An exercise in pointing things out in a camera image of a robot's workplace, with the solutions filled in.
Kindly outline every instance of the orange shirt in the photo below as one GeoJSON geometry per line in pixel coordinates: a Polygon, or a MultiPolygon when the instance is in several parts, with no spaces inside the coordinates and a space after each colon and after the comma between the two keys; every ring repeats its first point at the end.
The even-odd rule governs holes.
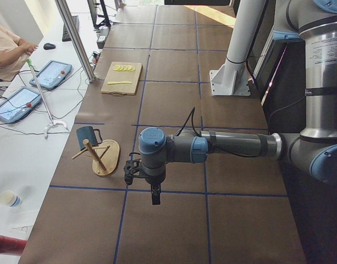
{"type": "MultiPolygon", "coordinates": [[[[4,51],[11,51],[14,48],[17,48],[19,40],[19,36],[0,25],[0,53],[4,51]]],[[[11,65],[1,68],[0,79],[4,81],[11,81],[13,77],[19,72],[24,63],[25,61],[19,58],[11,65]]]]}

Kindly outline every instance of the blue mug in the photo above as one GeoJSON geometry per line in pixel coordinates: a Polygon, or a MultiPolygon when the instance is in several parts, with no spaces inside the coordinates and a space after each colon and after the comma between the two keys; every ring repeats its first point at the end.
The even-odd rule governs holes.
{"type": "Polygon", "coordinates": [[[80,146],[80,150],[85,149],[85,145],[83,144],[84,139],[88,139],[89,143],[93,147],[97,147],[98,144],[102,143],[102,137],[99,129],[94,129],[92,126],[82,126],[76,130],[76,136],[78,137],[78,142],[80,146]],[[100,142],[97,141],[95,131],[98,132],[98,137],[100,138],[100,142]]]}

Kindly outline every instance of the person's arm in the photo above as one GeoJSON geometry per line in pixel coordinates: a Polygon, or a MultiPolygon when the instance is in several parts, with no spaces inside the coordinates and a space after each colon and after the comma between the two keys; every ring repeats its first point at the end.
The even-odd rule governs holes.
{"type": "Polygon", "coordinates": [[[23,53],[31,54],[36,48],[37,45],[20,39],[18,47],[14,48],[11,51],[5,51],[0,53],[0,68],[11,65],[16,60],[18,60],[20,56],[23,55],[23,53]]]}

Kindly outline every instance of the white cup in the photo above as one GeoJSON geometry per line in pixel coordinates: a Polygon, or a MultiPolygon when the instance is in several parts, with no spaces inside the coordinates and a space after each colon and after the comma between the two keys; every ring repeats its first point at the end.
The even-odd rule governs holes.
{"type": "Polygon", "coordinates": [[[21,203],[20,197],[12,191],[4,191],[0,194],[0,204],[15,207],[21,203]]]}

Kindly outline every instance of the mug handle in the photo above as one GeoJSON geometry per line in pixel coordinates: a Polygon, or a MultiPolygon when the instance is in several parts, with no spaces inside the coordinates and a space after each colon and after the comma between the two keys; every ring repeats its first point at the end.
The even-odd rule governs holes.
{"type": "Polygon", "coordinates": [[[101,140],[101,142],[98,142],[98,144],[101,144],[102,143],[102,137],[101,137],[101,133],[100,133],[100,130],[99,130],[99,128],[94,128],[94,131],[97,131],[97,133],[98,133],[98,137],[100,138],[100,140],[101,140]]]}

